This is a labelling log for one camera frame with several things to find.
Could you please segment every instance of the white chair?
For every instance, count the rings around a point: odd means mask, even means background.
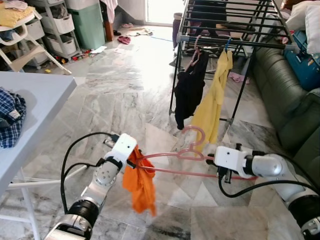
[[[36,40],[34,40],[30,34],[28,34],[28,29],[26,26],[26,23],[30,22],[32,19],[37,17],[39,20],[42,18],[41,15],[34,11],[33,13],[29,14],[28,16],[24,17],[23,19],[19,20],[14,27],[6,27],[6,26],[0,26],[0,32],[12,30],[18,27],[22,28],[21,33],[13,33],[12,38],[13,40],[4,41],[0,37],[0,44],[3,44],[5,46],[12,46],[18,42],[20,42],[23,39],[29,40],[34,44],[34,48],[31,49],[30,52],[28,52],[25,55],[22,55],[18,57],[16,60],[11,61],[7,55],[3,52],[3,50],[0,48],[0,56],[4,59],[4,61],[8,64],[8,66],[14,71],[19,72],[30,60],[32,60],[37,54],[44,53],[48,56],[48,58],[56,64],[60,69],[64,71],[66,75],[71,75],[71,71],[66,69],[64,66],[62,66],[50,53],[48,53]]]

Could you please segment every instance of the leather sofa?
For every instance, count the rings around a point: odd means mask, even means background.
[[[258,49],[252,73],[281,145],[320,185],[320,88],[304,90],[279,49]]]

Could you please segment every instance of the bright doorway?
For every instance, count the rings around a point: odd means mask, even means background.
[[[174,13],[182,13],[184,0],[145,0],[146,22],[156,25],[172,25]]]

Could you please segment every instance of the blue hanger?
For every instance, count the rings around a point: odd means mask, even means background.
[[[229,43],[231,42],[231,39],[232,39],[232,37],[229,37],[228,41],[226,42],[226,45],[225,45],[225,48],[224,48],[224,50],[226,52],[228,51],[228,46],[229,46]]]

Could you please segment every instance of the plaid shirt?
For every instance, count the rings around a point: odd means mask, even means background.
[[[25,99],[0,87],[0,118],[9,124],[9,127],[0,128],[0,147],[12,148],[19,139],[26,118]]]

